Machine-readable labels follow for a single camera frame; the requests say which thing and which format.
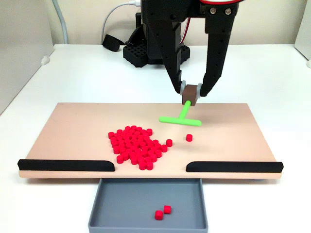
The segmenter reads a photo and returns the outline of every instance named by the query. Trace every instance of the white table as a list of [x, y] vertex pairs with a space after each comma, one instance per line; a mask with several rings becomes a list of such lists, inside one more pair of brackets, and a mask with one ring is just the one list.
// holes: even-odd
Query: white table
[[[206, 47], [182, 66], [202, 81]], [[181, 102], [163, 66], [135, 68], [99, 45], [55, 45], [0, 116], [0, 232], [87, 233], [99, 180], [27, 180], [25, 158], [58, 102]], [[275, 158], [278, 181], [204, 180], [209, 233], [310, 229], [311, 69], [293, 45], [230, 46], [222, 78], [198, 102], [249, 104]]]

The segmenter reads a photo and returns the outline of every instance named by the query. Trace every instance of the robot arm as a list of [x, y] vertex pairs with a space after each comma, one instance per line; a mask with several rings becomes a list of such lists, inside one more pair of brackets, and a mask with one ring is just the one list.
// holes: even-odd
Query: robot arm
[[188, 17], [205, 18], [205, 33], [208, 34], [207, 66], [202, 86], [197, 89], [200, 93], [196, 94], [204, 97], [222, 74], [232, 25], [240, 1], [242, 0], [141, 1], [142, 20], [146, 25], [146, 33], [153, 35], [153, 40], [148, 40], [148, 43], [157, 44], [163, 64], [177, 93], [184, 89], [180, 70], [180, 22]]

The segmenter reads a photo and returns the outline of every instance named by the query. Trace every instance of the gray tray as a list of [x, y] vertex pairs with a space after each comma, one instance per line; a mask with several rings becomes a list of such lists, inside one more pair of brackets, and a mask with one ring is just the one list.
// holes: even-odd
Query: gray tray
[[[155, 211], [172, 207], [155, 220]], [[101, 179], [90, 233], [206, 233], [201, 179]]]

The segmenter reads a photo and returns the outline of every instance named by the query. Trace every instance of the green plastic tool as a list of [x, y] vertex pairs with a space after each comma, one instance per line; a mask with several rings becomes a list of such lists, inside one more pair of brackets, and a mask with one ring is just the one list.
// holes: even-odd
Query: green plastic tool
[[181, 110], [179, 118], [160, 116], [159, 121], [163, 123], [171, 123], [171, 124], [179, 124], [179, 125], [201, 126], [202, 122], [200, 120], [185, 119], [190, 106], [191, 106], [191, 101], [187, 100], [185, 102], [183, 109]]

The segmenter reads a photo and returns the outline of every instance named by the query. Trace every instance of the wooden board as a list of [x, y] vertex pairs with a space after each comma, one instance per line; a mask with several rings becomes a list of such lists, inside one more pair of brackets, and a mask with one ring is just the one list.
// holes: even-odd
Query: wooden board
[[[108, 160], [114, 172], [21, 170], [25, 178], [226, 178], [278, 179], [281, 173], [186, 172], [192, 161], [275, 162], [247, 104], [197, 104], [186, 118], [201, 127], [160, 123], [178, 117], [181, 104], [59, 103], [26, 159]], [[152, 139], [173, 140], [154, 169], [139, 170], [130, 161], [116, 163], [108, 132], [137, 125], [152, 128]], [[193, 141], [186, 141], [186, 134]]]

